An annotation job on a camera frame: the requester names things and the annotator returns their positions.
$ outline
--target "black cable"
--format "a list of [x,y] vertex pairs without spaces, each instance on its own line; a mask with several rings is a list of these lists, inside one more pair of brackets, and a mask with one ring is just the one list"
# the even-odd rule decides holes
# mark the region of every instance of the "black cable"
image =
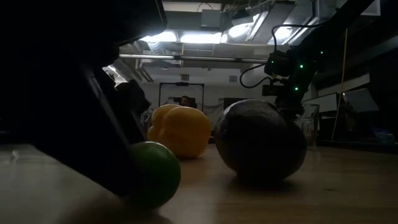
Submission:
[[211,9],[214,10],[213,6],[211,6],[210,4],[208,4],[208,3],[206,3],[206,2],[202,2],[202,3],[199,4],[198,9],[197,9],[197,12],[199,11],[200,6],[203,5],[203,4],[206,4],[206,5],[210,6]]
[[269,79],[269,81],[271,81],[271,80],[272,80],[271,77],[264,77],[262,80],[260,80],[257,84],[255,84],[255,85],[253,85],[253,86],[247,86],[247,85],[243,84],[243,82],[242,82],[242,77],[243,77],[243,75],[244,75],[246,72],[248,72],[248,71],[250,71],[250,70],[253,70],[253,69],[255,69],[255,68],[264,66],[264,65],[265,65],[265,63],[262,63],[262,64],[260,64],[260,65],[256,65],[256,66],[254,66],[254,67],[248,68],[248,69],[246,69],[245,71],[243,71],[242,74],[241,74],[241,76],[239,77],[239,82],[241,83],[241,85],[242,85],[243,87],[245,87],[245,88],[255,88],[255,87],[257,87],[258,85],[260,85],[264,80]]
[[277,42],[276,42],[276,37],[275,37],[275,32],[274,32],[274,30],[276,28],[280,28],[280,27],[316,28],[316,27],[320,27],[320,26],[324,25],[325,23],[327,23],[327,21],[326,22],[322,22],[321,24],[317,24],[317,25],[282,24],[282,25],[274,26],[271,29],[271,34],[272,34],[272,37],[274,38],[274,51],[276,51],[276,48],[277,48]]

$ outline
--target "dark melon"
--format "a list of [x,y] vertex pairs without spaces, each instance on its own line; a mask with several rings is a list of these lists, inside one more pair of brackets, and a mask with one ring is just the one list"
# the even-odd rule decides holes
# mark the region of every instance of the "dark melon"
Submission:
[[215,126],[215,143],[225,164],[252,182],[292,175],[307,151],[302,130],[261,100],[243,100],[226,108]]

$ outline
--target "green lime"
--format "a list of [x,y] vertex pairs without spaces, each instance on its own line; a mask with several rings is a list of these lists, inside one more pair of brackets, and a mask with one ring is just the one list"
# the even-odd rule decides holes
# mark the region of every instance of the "green lime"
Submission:
[[137,207],[153,209],[168,202],[181,180],[178,159],[165,146],[156,142],[140,142],[130,148],[130,155],[144,176],[141,187],[131,192],[129,202]]

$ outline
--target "table surface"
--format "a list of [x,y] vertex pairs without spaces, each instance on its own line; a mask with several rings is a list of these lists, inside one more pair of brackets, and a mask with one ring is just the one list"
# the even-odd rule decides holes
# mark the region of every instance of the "table surface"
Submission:
[[181,168],[174,198],[138,215],[32,146],[0,146],[0,223],[398,223],[398,156],[318,148],[266,189],[240,185],[214,145]]

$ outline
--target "green ball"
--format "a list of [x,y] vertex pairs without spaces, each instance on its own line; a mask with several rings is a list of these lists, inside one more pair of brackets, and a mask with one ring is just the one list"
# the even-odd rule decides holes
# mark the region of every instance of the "green ball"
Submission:
[[140,142],[130,155],[143,174],[143,183],[130,193],[128,202],[136,208],[154,209],[164,205],[176,193],[181,168],[173,152],[156,142]]

